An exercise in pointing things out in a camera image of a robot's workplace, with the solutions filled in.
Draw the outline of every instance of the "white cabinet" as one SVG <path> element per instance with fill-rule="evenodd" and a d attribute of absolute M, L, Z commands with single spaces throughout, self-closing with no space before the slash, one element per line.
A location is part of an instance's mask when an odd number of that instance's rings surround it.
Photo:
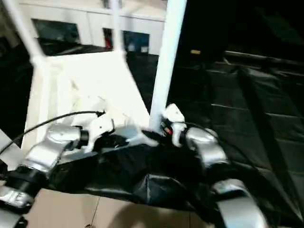
<path fill-rule="evenodd" d="M 19 0 L 33 37 L 38 32 L 33 19 L 76 24 L 81 44 L 105 47 L 103 29 L 112 28 L 111 10 L 101 0 Z M 163 0 L 122 0 L 121 30 L 149 35 L 148 50 L 158 55 L 166 17 Z"/>
<path fill-rule="evenodd" d="M 82 44 L 92 44 L 87 12 L 73 9 L 53 8 L 27 4 L 21 4 L 21 7 L 28 21 L 28 25 L 33 37 L 37 38 L 38 33 L 34 27 L 32 19 L 60 21 L 76 24 L 80 42 Z"/>
<path fill-rule="evenodd" d="M 105 47 L 103 29 L 112 29 L 112 16 L 108 14 L 89 13 L 93 45 Z M 120 17 L 120 29 L 149 35 L 149 53 L 158 55 L 162 44 L 164 22 Z"/>

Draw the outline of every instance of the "cabinet door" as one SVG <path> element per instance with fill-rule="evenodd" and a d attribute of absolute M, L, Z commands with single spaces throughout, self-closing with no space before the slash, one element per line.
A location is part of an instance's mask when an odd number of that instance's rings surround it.
<path fill-rule="evenodd" d="M 108 14 L 89 13 L 93 44 L 105 47 L 104 29 L 113 28 L 112 16 Z M 158 55 L 162 45 L 164 22 L 129 17 L 120 17 L 120 29 L 149 35 L 149 53 Z"/>
<path fill-rule="evenodd" d="M 76 25 L 81 44 L 92 44 L 87 12 L 25 4 L 21 4 L 20 6 L 24 11 L 30 32 L 33 37 L 39 37 L 37 28 L 33 24 L 33 19 L 36 19 L 36 21 L 44 20 L 65 22 Z"/>

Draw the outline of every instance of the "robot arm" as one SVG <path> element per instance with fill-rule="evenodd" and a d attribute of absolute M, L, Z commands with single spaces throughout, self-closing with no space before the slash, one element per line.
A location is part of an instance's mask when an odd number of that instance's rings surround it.
<path fill-rule="evenodd" d="M 38 192 L 45 187 L 65 151 L 88 143 L 88 131 L 79 127 L 56 124 L 47 130 L 44 140 L 35 145 L 18 168 L 0 187 L 0 228 L 23 228 Z"/>
<path fill-rule="evenodd" d="M 216 206 L 222 220 L 216 227 L 267 228 L 266 219 L 241 180 L 231 175 L 231 164 L 210 129 L 187 127 L 184 117 L 175 105 L 164 113 L 162 129 L 177 147 L 186 145 L 197 152 L 203 171 L 216 194 Z"/>

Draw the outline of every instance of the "beige floor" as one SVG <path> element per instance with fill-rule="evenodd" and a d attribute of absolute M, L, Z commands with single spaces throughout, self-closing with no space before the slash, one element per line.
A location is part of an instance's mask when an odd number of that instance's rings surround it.
<path fill-rule="evenodd" d="M 29 228 L 207 228 L 195 214 L 125 201 L 41 191 Z"/>

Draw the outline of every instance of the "white metal bar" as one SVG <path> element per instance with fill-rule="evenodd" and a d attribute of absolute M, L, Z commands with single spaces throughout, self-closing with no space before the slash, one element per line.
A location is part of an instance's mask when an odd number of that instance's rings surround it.
<path fill-rule="evenodd" d="M 119 24 L 119 3 L 118 0 L 110 0 L 113 18 L 112 39 L 114 50 L 123 50 L 122 31 Z"/>
<path fill-rule="evenodd" d="M 38 42 L 31 36 L 30 31 L 26 26 L 25 18 L 23 17 L 20 6 L 16 0 L 3 0 L 3 3 L 9 12 L 10 18 L 14 21 L 31 58 L 44 56 Z"/>
<path fill-rule="evenodd" d="M 186 4 L 187 0 L 168 0 L 167 17 L 158 59 L 149 123 L 149 127 L 157 132 L 160 131 L 162 112 L 167 104 Z"/>

